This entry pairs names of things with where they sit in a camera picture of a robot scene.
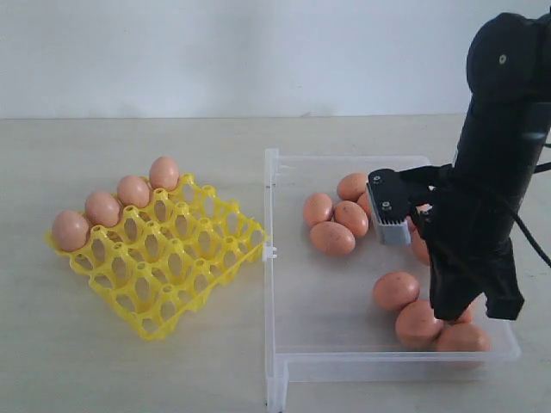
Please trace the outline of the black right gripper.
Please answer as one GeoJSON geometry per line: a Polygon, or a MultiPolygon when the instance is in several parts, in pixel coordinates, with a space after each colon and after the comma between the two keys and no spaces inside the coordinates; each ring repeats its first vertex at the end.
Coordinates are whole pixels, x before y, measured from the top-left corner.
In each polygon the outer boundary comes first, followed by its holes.
{"type": "Polygon", "coordinates": [[[495,190],[454,172],[435,175],[415,224],[430,256],[430,306],[455,321],[482,293],[489,318],[515,321],[524,305],[510,239],[515,210],[495,190]]]}

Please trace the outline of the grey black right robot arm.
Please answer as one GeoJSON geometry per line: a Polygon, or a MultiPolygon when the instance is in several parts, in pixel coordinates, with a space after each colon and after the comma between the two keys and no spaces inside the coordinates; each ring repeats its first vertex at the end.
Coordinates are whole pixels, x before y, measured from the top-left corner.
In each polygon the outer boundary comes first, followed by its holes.
{"type": "Polygon", "coordinates": [[[490,318],[524,303],[511,230],[550,131],[550,18],[502,13],[484,24],[466,61],[471,100],[455,159],[435,186],[421,234],[430,305],[457,319],[480,295],[490,318]]]}

